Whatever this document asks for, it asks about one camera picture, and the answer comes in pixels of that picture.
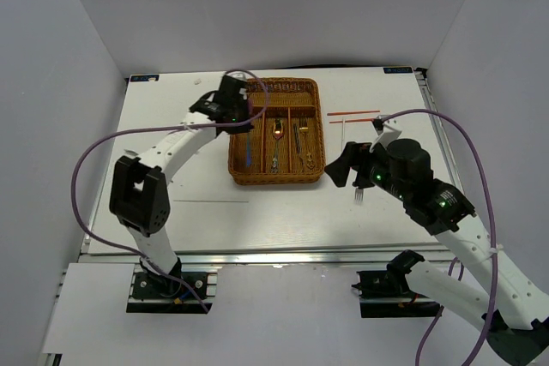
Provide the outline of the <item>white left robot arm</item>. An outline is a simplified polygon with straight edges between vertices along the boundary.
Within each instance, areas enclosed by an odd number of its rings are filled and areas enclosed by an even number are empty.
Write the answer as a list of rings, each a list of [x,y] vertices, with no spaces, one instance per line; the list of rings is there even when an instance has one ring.
[[[198,151],[223,133],[252,129],[247,80],[242,72],[223,75],[219,87],[190,106],[179,126],[134,158],[120,157],[112,177],[109,210],[134,238],[141,264],[153,273],[152,287],[164,297],[181,286],[181,263],[166,232],[171,211],[168,185]]]

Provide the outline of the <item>green handled silver fork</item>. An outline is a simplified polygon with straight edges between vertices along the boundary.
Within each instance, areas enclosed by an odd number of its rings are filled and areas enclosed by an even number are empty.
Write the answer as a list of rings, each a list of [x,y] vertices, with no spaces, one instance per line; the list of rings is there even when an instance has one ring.
[[[293,125],[293,137],[294,137],[294,146],[297,155],[301,154],[300,138],[299,138],[299,125],[295,123]]]

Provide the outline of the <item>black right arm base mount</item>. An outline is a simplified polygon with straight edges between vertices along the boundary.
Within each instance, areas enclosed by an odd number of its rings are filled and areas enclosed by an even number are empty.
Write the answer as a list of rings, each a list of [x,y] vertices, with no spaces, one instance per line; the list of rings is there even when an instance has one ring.
[[[365,319],[434,317],[439,303],[394,284],[386,270],[357,272],[358,280],[351,285],[359,298],[360,314]]]

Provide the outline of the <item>iridescent rainbow spoon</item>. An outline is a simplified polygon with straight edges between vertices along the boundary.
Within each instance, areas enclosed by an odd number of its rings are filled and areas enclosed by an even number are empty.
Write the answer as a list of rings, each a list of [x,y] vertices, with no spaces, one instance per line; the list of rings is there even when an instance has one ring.
[[[246,135],[246,157],[245,166],[250,168],[252,165],[252,133],[248,132]]]

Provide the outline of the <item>orange chopstick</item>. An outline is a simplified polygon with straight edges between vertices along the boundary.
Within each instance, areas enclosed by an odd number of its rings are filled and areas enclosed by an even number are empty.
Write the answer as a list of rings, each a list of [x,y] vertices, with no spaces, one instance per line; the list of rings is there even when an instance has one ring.
[[[341,120],[332,120],[329,121],[329,124],[338,124],[338,123],[366,123],[376,120],[375,118],[354,118],[354,119],[341,119]]]
[[[380,113],[380,110],[369,110],[369,111],[333,111],[328,112],[327,116],[352,116],[352,115],[359,115],[359,114],[373,114],[373,113]]]

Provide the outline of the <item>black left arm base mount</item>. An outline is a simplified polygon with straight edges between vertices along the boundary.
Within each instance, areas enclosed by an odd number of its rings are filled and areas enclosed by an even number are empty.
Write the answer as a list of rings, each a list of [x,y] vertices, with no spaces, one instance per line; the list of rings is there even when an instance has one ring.
[[[182,271],[178,265],[171,275],[179,275],[188,287],[142,265],[135,267],[126,304],[130,314],[206,315],[216,293],[217,273],[212,271]]]

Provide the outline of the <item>pink handled silver fork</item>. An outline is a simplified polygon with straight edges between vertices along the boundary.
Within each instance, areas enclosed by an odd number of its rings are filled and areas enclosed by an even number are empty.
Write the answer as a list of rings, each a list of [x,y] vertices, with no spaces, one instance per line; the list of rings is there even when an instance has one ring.
[[[364,190],[361,188],[356,188],[354,191],[354,201],[356,204],[361,204],[364,199]]]

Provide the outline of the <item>ornate silver spoon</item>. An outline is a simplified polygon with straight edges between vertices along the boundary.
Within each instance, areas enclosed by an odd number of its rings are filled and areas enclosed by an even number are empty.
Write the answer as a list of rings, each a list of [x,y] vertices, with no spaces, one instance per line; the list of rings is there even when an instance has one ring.
[[[284,127],[282,120],[276,118],[272,129],[272,136],[274,138],[274,154],[271,163],[271,172],[277,173],[279,171],[279,143],[284,135]]]

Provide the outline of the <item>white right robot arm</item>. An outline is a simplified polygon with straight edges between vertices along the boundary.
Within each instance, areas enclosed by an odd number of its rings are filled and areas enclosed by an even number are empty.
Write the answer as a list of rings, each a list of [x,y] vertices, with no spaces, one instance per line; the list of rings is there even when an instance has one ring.
[[[340,188],[350,171],[353,186],[374,186],[401,201],[406,215],[446,246],[482,286],[460,283],[412,250],[387,265],[389,289],[412,291],[450,309],[478,330],[510,365],[527,365],[548,347],[548,296],[491,244],[474,206],[455,186],[434,177],[431,156],[412,139],[387,145],[349,142],[325,172]]]

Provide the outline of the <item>gold ornate fork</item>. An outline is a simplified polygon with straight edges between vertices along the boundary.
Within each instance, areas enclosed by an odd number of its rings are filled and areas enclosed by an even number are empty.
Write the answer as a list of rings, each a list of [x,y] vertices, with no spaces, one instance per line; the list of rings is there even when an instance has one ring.
[[[308,169],[312,170],[315,167],[315,161],[312,157],[311,150],[309,149],[309,144],[308,144],[309,126],[307,123],[307,119],[305,117],[301,117],[299,119],[299,133],[303,141],[302,149],[305,153],[305,165],[307,166]]]

